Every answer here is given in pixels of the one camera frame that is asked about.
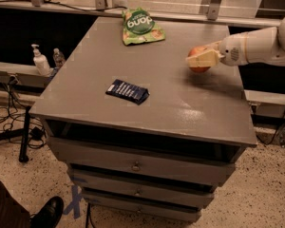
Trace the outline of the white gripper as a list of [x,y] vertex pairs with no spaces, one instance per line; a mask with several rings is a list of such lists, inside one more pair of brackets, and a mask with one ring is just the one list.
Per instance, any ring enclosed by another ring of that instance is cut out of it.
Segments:
[[204,45],[202,51],[191,52],[186,63],[191,68],[214,67],[220,60],[229,67],[246,65],[246,42],[246,32],[230,35],[222,41]]

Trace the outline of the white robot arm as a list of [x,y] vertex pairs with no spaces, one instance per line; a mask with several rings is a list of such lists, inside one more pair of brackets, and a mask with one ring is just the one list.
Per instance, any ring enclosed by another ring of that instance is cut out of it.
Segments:
[[193,47],[186,63],[194,72],[204,72],[219,63],[228,67],[252,63],[285,67],[285,17],[277,27],[237,33]]

